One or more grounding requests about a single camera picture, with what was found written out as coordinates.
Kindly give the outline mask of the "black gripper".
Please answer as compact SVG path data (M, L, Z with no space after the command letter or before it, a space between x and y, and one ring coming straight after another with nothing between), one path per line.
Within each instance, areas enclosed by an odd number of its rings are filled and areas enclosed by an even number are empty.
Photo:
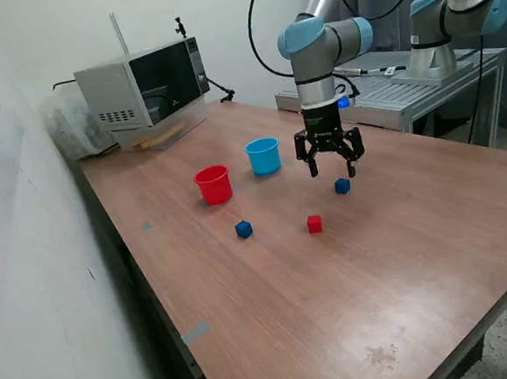
M356 175L355 162L364 154L361 132L357 127L342 129L338 101L312 109L302 109L305 130L294 134L296 159L308 165L310 176L318 175L316 152L340 149L345 158L350 178Z

